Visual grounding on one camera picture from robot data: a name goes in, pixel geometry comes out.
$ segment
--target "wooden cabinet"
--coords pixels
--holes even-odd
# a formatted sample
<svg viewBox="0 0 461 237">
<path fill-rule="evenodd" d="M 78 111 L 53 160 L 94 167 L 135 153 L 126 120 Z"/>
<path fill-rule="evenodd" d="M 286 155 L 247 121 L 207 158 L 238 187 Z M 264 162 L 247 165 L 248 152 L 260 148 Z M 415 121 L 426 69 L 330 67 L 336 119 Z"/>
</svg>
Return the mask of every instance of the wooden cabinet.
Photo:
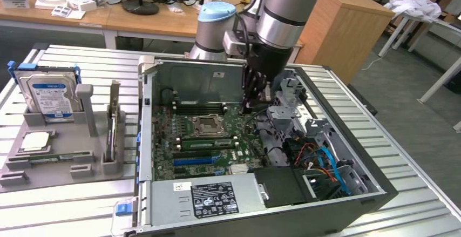
<svg viewBox="0 0 461 237">
<path fill-rule="evenodd" d="M 330 66 L 351 83 L 394 15 L 372 0 L 319 0 L 295 63 Z"/>
</svg>

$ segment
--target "monitor stand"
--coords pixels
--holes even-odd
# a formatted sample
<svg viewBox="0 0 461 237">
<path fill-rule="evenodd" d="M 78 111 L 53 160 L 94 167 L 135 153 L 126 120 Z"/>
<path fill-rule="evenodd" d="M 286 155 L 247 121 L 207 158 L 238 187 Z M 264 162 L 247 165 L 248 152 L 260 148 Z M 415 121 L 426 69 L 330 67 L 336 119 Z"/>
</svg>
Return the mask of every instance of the monitor stand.
<svg viewBox="0 0 461 237">
<path fill-rule="evenodd" d="M 143 0 L 129 0 L 122 3 L 123 8 L 138 15 L 154 15 L 159 12 L 159 6 L 153 2 Z"/>
</svg>

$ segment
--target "slotted metal surface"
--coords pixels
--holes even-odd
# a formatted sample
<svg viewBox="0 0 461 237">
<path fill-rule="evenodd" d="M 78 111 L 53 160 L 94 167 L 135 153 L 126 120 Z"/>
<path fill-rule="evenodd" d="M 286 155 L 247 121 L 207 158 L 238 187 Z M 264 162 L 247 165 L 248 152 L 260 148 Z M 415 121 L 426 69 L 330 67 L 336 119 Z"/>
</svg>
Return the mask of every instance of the slotted metal surface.
<svg viewBox="0 0 461 237">
<path fill-rule="evenodd" d="M 83 82 L 95 85 L 94 109 L 106 110 L 113 79 L 122 81 L 121 105 L 129 113 L 126 173 L 117 181 L 77 184 L 0 194 L 0 236 L 111 236 L 113 206 L 133 196 L 138 133 L 138 59 L 146 52 L 51 45 L 33 50 L 25 62 L 74 65 Z M 304 66 L 311 79 L 346 121 L 400 194 L 380 211 L 364 215 L 330 236 L 461 236 L 460 210 L 395 142 L 376 119 L 347 90 L 335 74 L 319 66 Z M 10 82 L 0 93 L 0 164 L 10 152 L 26 103 Z M 308 103 L 319 117 L 322 109 Z"/>
</svg>

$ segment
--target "green circuit board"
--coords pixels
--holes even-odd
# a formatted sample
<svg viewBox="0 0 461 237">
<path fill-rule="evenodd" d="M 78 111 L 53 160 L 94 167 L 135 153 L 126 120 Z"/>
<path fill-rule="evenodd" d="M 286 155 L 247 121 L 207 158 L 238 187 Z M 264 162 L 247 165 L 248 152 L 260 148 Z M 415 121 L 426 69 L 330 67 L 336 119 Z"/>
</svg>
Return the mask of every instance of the green circuit board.
<svg viewBox="0 0 461 237">
<path fill-rule="evenodd" d="M 210 177 L 230 174 L 232 164 L 248 164 L 250 168 L 262 167 L 263 144 L 255 130 L 246 128 L 251 116 L 239 113 L 239 105 L 228 105 L 223 115 L 210 114 L 181 116 L 170 107 L 154 112 L 154 172 L 155 180 L 173 180 Z M 199 136 L 194 121 L 214 118 L 220 121 L 224 133 Z M 175 166 L 178 160 L 210 159 L 212 164 Z"/>
</svg>

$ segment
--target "power supply label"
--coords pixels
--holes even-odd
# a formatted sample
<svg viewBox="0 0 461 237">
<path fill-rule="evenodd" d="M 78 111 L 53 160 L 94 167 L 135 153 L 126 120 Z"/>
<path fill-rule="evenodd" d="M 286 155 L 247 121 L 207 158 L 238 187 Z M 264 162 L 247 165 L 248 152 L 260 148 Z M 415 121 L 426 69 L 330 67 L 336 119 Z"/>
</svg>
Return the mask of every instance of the power supply label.
<svg viewBox="0 0 461 237">
<path fill-rule="evenodd" d="M 71 101 L 65 96 L 67 86 L 58 84 L 33 84 L 34 94 L 42 113 L 47 117 L 63 118 L 73 115 Z"/>
<path fill-rule="evenodd" d="M 239 213 L 232 183 L 216 183 L 191 187 L 194 214 L 198 218 Z"/>
</svg>

